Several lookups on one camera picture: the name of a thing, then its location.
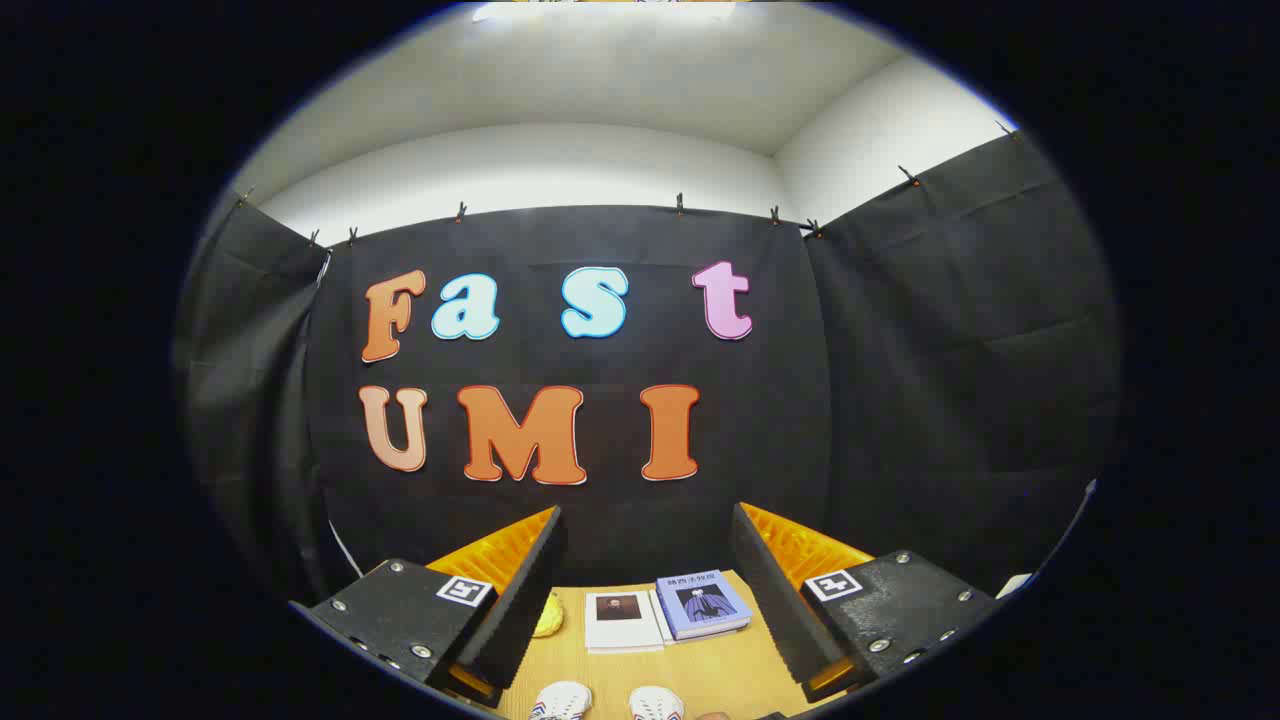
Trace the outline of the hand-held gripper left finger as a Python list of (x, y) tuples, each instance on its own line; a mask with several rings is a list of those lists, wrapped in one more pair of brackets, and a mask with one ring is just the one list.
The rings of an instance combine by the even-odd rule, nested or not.
[(515, 682), (567, 546), (550, 506), (429, 564), (388, 559), (315, 603), (326, 638), (448, 703), (495, 708)]

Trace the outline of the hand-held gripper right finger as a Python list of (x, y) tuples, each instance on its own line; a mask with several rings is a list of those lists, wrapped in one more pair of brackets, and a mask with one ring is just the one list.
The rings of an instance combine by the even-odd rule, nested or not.
[(732, 551), (735, 571), (812, 703), (955, 644), (1000, 606), (914, 551), (873, 557), (750, 503), (733, 509)]

